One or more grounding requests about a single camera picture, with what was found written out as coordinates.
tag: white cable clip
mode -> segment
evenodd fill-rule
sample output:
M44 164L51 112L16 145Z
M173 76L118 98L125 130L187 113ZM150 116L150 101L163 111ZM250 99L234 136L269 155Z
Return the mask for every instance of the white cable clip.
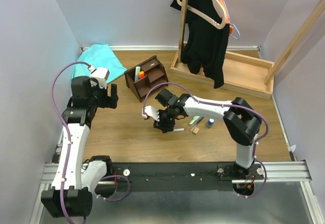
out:
M90 66L88 67L88 70L89 70L91 73L93 73L96 69L95 69L95 67L94 67L93 65L90 65Z

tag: black cable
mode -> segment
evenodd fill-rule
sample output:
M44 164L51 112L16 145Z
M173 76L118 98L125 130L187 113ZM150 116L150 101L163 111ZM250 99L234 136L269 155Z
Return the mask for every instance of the black cable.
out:
M84 164L86 164L86 163L89 163L89 161L90 161L90 159L86 159L83 163L82 163L82 166L81 166L81 168L83 169L83 170L87 170L87 167L88 166L84 166Z
M176 120L181 120L181 119L184 119L185 118L185 116L183 116L183 117L181 117L181 118L175 118Z

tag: orange hanger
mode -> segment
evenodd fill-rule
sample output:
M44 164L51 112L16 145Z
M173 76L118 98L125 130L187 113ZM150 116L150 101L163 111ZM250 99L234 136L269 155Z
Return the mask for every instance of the orange hanger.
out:
M225 6L225 3L224 3L223 0L219 0L219 2L222 4L222 6L223 6L223 7L225 8L225 10L226 10L225 22L226 22L227 24L230 24L229 14L228 14L227 7ZM234 30L234 27L233 27L233 26L230 26L230 31L229 31L229 33L231 34L231 33L233 32L233 30Z

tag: wooden base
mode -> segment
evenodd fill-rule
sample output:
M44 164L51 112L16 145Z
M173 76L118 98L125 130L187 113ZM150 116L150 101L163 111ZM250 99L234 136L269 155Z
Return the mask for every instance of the wooden base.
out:
M214 84L212 79L204 76L203 69L198 74L192 74L187 65L177 62L177 59L178 52L171 66L171 74ZM267 85L264 82L273 65L274 62L271 61L227 51L223 64L224 86L222 88L268 100L273 94L273 77Z

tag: marker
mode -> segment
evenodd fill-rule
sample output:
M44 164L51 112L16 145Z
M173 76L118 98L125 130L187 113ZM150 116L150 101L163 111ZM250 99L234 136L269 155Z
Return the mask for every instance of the marker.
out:
M170 131L168 133L175 133L175 132L182 132L185 131L185 129L174 129L173 131Z
M144 76L145 76L144 72L141 71L141 72L139 73L139 78L144 78Z
M136 73L134 76L134 81L138 81L139 80L139 73L140 73L140 67L136 67Z
M201 117L200 116L194 116L191 121L189 121L188 125L192 125L194 122L199 120Z
M193 132L193 130L199 125L199 123L203 120L204 117L200 117L200 119L195 123L195 125L191 128L190 132Z

